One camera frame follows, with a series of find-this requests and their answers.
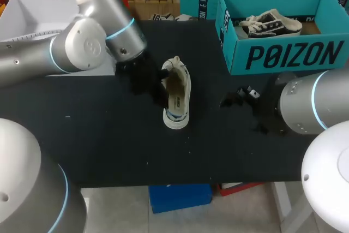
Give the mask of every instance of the shoe sole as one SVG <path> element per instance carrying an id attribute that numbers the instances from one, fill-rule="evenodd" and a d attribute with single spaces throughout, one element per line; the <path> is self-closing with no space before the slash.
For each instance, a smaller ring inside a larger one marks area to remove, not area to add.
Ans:
<path id="1" fill-rule="evenodd" d="M 184 65 L 182 61 L 179 61 L 179 66 L 182 66 Z M 182 129 L 184 128 L 186 125 L 188 125 L 189 123 L 189 107 L 190 107 L 190 92 L 191 92 L 191 78 L 190 78 L 190 74 L 189 74 L 189 71 L 188 69 L 186 69 L 187 72 L 188 72 L 188 80 L 187 82 L 189 83 L 188 84 L 188 92 L 189 92 L 189 95 L 188 95 L 188 114 L 186 116 L 185 119 L 183 119 L 182 121 L 179 121 L 179 122 L 175 122 L 175 121 L 172 121 L 170 120 L 168 117 L 167 117 L 167 114 L 166 114 L 166 109 L 163 110 L 163 120 L 164 120 L 164 123 L 167 127 L 171 128 L 171 129 Z"/>

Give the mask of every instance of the shoe lace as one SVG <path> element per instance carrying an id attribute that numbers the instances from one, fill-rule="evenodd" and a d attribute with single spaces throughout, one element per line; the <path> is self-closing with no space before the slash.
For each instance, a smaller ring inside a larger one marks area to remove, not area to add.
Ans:
<path id="1" fill-rule="evenodd" d="M 256 32 L 261 30 L 262 28 L 266 29 L 267 26 L 261 22 L 258 22 L 259 19 L 258 16 L 249 16 L 246 18 L 246 20 L 241 21 L 239 23 L 240 26 L 248 27 L 250 31 Z"/>

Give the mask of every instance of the white box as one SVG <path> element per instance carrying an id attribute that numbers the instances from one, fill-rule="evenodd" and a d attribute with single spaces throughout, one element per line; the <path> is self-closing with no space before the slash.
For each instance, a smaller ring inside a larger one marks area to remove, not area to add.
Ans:
<path id="1" fill-rule="evenodd" d="M 75 0 L 10 0 L 0 17 L 0 41 L 31 33 L 65 29 L 78 11 Z M 114 75 L 112 58 L 108 55 L 105 62 L 93 70 L 61 76 L 76 75 Z"/>

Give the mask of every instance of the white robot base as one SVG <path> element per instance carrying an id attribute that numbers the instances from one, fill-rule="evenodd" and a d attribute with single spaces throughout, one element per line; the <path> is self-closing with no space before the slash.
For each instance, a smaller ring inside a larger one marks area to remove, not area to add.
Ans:
<path id="1" fill-rule="evenodd" d="M 86 205 L 23 126 L 0 119 L 0 232 L 83 233 Z"/>

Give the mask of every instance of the red box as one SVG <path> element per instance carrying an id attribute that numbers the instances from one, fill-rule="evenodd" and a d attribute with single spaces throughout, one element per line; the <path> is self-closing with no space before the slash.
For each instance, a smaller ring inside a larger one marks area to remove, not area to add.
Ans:
<path id="1" fill-rule="evenodd" d="M 248 189 L 248 188 L 253 188 L 253 187 L 260 185 L 260 184 L 263 184 L 263 182 L 241 183 L 239 185 L 236 185 L 234 187 L 227 188 L 227 189 L 222 189 L 220 184 L 217 184 L 217 188 L 222 196 L 228 196 L 230 194 L 233 194 L 233 193 L 236 193 L 239 191 L 243 191 L 243 190 Z"/>

